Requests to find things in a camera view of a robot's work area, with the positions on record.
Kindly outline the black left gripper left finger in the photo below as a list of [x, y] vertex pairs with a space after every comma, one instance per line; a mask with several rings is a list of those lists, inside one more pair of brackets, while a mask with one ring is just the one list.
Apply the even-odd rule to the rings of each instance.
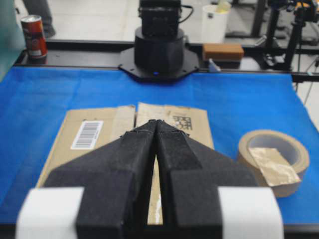
[[156, 120], [53, 169], [31, 189], [18, 239], [122, 239], [147, 221]]

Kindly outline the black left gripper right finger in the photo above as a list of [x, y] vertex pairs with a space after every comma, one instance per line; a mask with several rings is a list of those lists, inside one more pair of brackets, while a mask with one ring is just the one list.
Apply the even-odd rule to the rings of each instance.
[[247, 167], [157, 121], [165, 222], [179, 239], [282, 239], [273, 191]]

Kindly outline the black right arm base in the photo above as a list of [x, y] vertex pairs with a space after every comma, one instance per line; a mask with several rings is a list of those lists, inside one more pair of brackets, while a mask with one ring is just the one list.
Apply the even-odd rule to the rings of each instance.
[[149, 82], [171, 82], [197, 71], [198, 56], [186, 48], [179, 28], [182, 8], [179, 0], [141, 0], [142, 25], [135, 30], [134, 46], [120, 53], [119, 68]]

